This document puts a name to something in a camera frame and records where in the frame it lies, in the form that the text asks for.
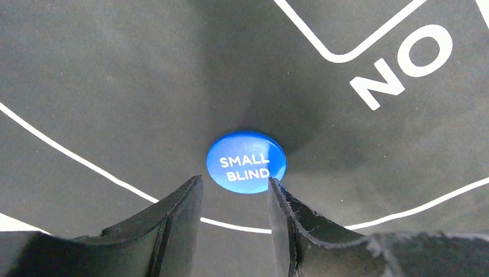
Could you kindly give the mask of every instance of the blue edge of button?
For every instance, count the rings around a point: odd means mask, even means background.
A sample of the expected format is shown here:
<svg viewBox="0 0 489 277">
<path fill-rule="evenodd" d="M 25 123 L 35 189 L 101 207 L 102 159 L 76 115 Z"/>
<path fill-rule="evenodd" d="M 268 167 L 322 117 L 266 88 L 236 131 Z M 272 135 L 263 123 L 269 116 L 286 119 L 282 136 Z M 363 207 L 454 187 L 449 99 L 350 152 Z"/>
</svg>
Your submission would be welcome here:
<svg viewBox="0 0 489 277">
<path fill-rule="evenodd" d="M 280 145 L 255 131 L 237 131 L 218 139 L 207 154 L 207 170 L 221 187 L 235 193 L 268 190 L 268 178 L 281 180 L 287 161 Z"/>
</svg>

